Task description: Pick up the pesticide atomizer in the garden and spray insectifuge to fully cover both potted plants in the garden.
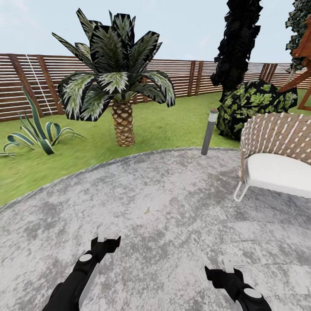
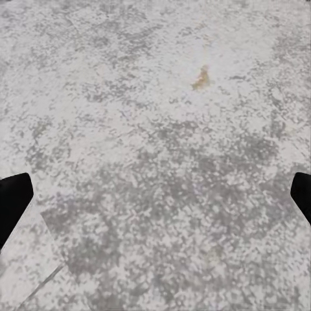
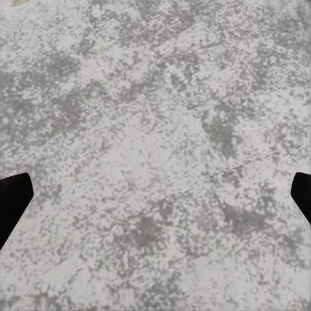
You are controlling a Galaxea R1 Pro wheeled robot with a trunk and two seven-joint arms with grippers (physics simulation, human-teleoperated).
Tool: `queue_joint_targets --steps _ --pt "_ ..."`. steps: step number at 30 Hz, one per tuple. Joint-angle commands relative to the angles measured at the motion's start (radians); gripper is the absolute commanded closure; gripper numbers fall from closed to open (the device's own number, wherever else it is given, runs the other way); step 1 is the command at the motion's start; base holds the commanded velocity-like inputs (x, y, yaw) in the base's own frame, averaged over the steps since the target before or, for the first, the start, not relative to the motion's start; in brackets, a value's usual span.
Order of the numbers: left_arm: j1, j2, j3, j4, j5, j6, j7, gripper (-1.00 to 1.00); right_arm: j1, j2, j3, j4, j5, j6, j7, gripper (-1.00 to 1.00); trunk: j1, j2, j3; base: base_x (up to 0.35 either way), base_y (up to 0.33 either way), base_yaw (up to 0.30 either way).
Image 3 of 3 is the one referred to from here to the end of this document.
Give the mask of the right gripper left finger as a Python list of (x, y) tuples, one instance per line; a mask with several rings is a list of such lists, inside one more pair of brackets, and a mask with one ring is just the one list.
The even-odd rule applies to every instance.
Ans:
[(0, 250), (33, 197), (29, 173), (0, 179)]

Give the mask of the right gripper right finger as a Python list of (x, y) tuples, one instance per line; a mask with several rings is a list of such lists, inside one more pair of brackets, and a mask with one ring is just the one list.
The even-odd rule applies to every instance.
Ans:
[(297, 172), (292, 182), (290, 194), (311, 223), (311, 174)]

